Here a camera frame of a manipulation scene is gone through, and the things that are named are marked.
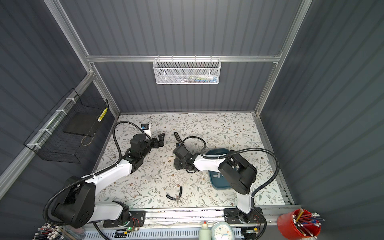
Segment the black stapler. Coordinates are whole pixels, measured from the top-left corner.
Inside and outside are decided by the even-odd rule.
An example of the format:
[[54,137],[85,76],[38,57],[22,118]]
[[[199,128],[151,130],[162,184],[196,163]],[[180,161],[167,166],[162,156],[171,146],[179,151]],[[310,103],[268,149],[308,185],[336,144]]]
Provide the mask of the black stapler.
[[175,136],[175,138],[177,140],[176,147],[182,146],[183,145],[183,140],[181,139],[179,134],[177,132],[174,132],[174,136]]

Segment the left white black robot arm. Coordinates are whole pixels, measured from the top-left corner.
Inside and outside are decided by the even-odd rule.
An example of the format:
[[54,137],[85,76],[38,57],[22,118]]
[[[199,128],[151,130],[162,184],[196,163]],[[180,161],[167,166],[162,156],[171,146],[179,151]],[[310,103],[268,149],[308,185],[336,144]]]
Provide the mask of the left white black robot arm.
[[131,218],[129,206],[119,201],[96,203],[96,195],[137,171],[148,153],[164,144],[164,134],[152,139],[145,134],[134,135],[119,163],[82,178],[73,176],[67,179],[63,189],[47,202],[43,210],[44,219],[51,225],[74,228],[105,220],[121,226],[128,224]]

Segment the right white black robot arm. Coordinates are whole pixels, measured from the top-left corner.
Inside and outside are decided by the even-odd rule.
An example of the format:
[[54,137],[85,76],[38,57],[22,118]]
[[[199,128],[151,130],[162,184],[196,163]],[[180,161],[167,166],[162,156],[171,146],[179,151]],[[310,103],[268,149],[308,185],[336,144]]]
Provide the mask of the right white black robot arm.
[[237,192],[237,209],[248,215],[252,209],[251,188],[256,180],[256,168],[235,151],[226,155],[201,155],[192,154],[183,145],[178,145],[174,150],[175,168],[185,169],[189,173],[211,171],[220,173]]

